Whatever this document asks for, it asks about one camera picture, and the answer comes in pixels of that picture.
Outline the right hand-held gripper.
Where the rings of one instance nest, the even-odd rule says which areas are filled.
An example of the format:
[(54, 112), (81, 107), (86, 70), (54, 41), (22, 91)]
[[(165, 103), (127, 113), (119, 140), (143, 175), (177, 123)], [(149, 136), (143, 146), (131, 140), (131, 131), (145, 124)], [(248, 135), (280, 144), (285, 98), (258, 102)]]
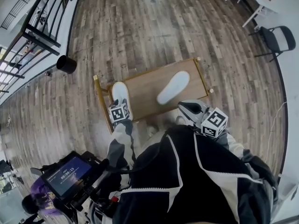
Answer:
[(194, 123), (197, 133), (218, 137), (227, 126), (228, 116), (219, 108), (207, 107), (199, 99), (183, 100), (178, 103), (179, 110)]

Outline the person's left forearm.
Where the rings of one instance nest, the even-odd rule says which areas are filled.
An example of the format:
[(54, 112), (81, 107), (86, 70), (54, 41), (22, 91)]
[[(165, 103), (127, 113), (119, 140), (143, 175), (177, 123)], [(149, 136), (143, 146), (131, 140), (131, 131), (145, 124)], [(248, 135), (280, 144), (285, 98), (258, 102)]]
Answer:
[(115, 126), (107, 153), (110, 166), (118, 169), (133, 169), (136, 157), (132, 131), (133, 122), (130, 119), (124, 119)]

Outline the black round bin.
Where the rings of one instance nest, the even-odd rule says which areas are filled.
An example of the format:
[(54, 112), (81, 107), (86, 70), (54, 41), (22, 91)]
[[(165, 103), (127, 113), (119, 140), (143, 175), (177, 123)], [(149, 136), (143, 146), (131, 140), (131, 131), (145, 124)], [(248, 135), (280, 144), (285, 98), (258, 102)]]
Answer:
[(77, 68), (77, 62), (66, 55), (62, 55), (57, 60), (56, 68), (67, 74), (72, 74)]

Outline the black chest mount rig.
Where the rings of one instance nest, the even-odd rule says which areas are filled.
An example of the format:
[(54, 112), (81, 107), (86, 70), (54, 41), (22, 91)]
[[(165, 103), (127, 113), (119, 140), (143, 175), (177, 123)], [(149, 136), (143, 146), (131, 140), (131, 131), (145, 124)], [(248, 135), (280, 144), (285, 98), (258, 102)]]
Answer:
[(80, 190), (74, 192), (75, 195), (68, 203), (73, 212), (72, 218), (83, 210), (82, 204), (87, 199), (90, 199), (90, 204), (86, 216), (91, 222), (96, 217), (101, 220), (105, 217), (112, 218), (118, 206), (119, 198), (115, 192), (121, 190), (121, 174), (110, 165), (108, 159), (89, 161), (94, 165), (91, 174), (83, 179), (79, 185)]

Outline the black metal railing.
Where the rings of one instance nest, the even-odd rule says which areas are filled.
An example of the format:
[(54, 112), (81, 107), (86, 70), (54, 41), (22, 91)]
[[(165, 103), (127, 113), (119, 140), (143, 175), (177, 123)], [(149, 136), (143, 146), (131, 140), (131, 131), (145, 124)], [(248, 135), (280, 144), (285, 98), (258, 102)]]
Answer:
[(61, 50), (59, 30), (67, 6), (75, 0), (16, 0), (2, 13), (0, 38), (0, 99), (35, 66)]

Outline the gold wooden shoe rack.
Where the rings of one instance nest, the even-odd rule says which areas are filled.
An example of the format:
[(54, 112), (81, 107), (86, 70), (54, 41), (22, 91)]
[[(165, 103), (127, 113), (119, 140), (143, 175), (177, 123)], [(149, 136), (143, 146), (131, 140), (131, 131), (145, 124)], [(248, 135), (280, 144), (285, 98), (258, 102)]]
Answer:
[[(156, 98), (170, 79), (179, 71), (190, 75), (187, 87), (165, 105), (158, 104)], [(129, 104), (132, 108), (133, 121), (139, 122), (177, 108), (179, 101), (186, 99), (206, 99), (209, 89), (200, 71), (200, 58), (183, 61), (155, 68), (123, 80), (128, 88)]]

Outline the black screen tablet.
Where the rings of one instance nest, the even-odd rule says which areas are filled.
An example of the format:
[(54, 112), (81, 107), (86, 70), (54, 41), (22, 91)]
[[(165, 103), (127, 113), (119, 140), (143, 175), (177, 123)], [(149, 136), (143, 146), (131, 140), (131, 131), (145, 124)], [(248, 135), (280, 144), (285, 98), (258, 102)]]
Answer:
[(68, 203), (83, 189), (92, 186), (103, 170), (103, 165), (92, 153), (78, 154), (72, 151), (54, 163), (41, 178), (56, 198)]

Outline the person's right forearm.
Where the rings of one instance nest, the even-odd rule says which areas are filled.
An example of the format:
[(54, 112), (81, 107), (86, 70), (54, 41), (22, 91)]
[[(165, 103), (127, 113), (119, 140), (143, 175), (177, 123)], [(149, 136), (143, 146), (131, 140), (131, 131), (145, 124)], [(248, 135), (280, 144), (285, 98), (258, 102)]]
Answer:
[(216, 138), (216, 142), (243, 161), (248, 161), (253, 156), (250, 150), (245, 149), (226, 129)]

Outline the black folding chair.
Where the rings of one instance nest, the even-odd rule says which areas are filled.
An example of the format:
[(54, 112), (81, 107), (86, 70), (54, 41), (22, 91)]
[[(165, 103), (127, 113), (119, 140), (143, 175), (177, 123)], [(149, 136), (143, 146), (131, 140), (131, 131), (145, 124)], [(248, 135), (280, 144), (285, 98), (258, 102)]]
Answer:
[[(278, 40), (274, 34), (274, 31), (276, 29), (280, 29), (283, 36), (285, 37), (286, 44), (288, 47), (287, 49), (280, 48), (280, 46), (278, 44)], [(292, 51), (296, 48), (296, 41), (293, 36), (293, 33), (286, 26), (277, 26), (277, 27), (273, 27), (273, 28), (260, 27), (260, 29), (258, 31), (255, 31), (255, 32), (249, 34), (249, 36), (253, 36), (253, 35), (260, 35), (263, 38), (267, 48), (270, 50), (270, 52), (268, 52), (268, 53), (254, 55), (254, 57), (261, 57), (261, 56), (266, 56), (266, 55), (272, 54), (273, 58), (270, 60), (270, 62), (273, 61), (278, 56), (280, 56), (282, 53), (284, 53), (286, 51)]]

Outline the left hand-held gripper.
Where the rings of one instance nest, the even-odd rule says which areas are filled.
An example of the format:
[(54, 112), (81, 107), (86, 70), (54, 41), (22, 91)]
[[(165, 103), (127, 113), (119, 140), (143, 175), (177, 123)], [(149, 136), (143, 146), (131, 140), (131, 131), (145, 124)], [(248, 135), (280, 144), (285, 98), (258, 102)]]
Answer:
[(114, 125), (129, 118), (129, 108), (127, 100), (115, 100), (108, 108), (111, 123)]

